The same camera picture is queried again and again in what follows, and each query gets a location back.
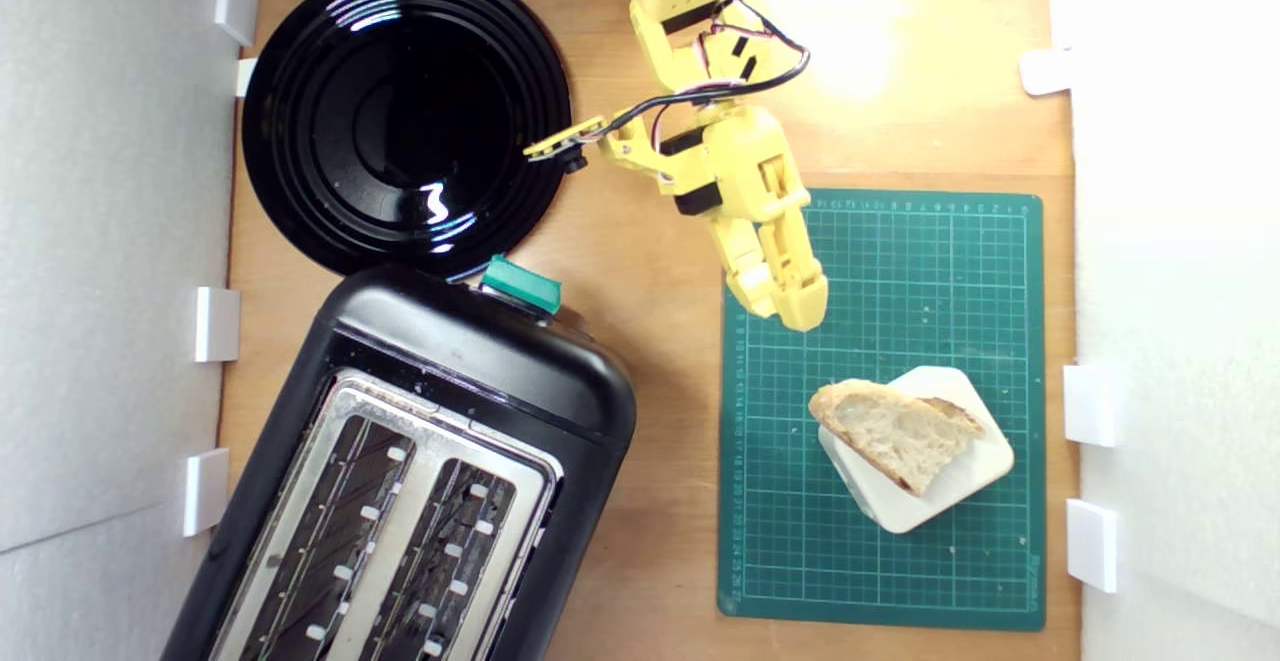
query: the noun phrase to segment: white plate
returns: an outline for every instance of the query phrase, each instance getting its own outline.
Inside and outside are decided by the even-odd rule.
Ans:
[[[969,377],[947,366],[918,366],[890,382],[891,387],[916,397],[945,398],[960,406],[987,429],[969,448],[947,464],[924,496],[899,488],[865,459],[831,432],[818,427],[818,441],[836,465],[858,507],[890,533],[906,533],[955,506],[1014,468],[1014,447],[982,402]]]

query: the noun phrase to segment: black toaster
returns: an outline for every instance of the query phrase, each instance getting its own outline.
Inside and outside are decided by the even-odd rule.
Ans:
[[[163,657],[539,658],[634,424],[609,355],[502,284],[353,274]]]

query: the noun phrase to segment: cutting mat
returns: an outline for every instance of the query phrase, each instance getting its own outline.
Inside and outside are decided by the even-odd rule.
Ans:
[[[724,298],[718,602],[727,615],[1044,625],[1044,311],[1034,196],[814,190],[831,281],[796,333]],[[849,377],[963,369],[1014,447],[1009,475],[909,534],[859,512],[809,396]]]

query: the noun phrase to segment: wooden table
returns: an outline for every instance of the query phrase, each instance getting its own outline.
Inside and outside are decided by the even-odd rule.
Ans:
[[[261,0],[257,41],[300,1]],[[626,0],[525,1],[563,49],[580,118],[658,91]],[[611,168],[593,150],[591,165],[566,181],[512,254],[564,282],[566,302],[628,363],[640,409],[549,657],[1079,658],[1080,592],[1064,550],[1076,457],[1062,438],[1059,370],[1074,355],[1069,110],[1064,99],[1029,99],[1018,78],[1020,51],[1048,42],[1047,0],[767,0],[767,8],[814,53],[804,77],[764,101],[787,128],[810,187],[1014,191],[1044,200],[1048,625],[1015,634],[719,615],[717,256],[701,224],[677,215],[652,179]],[[229,283],[243,292],[243,345],[227,369],[220,442],[238,475],[337,277],[275,232],[241,161],[230,263]]]

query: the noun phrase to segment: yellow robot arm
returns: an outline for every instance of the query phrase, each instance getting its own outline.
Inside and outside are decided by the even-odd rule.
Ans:
[[[741,0],[631,0],[631,22],[645,59],[672,95],[622,110],[609,122],[590,119],[525,154],[538,161],[572,152],[568,168],[577,170],[585,161],[575,149],[598,143],[604,159],[654,174],[658,191],[675,197],[681,214],[708,224],[724,282],[737,301],[753,314],[777,314],[787,328],[808,330],[822,323],[827,310],[827,277],[813,255],[803,215],[809,192],[777,119],[741,104],[741,95],[731,91],[790,78],[763,79],[776,65],[776,38],[803,49],[735,1]],[[694,41],[672,47],[671,33],[704,22],[708,28]],[[806,63],[803,51],[791,76]],[[657,138],[657,129],[645,128],[640,115],[645,108],[695,99],[700,108],[692,128],[666,142]]]

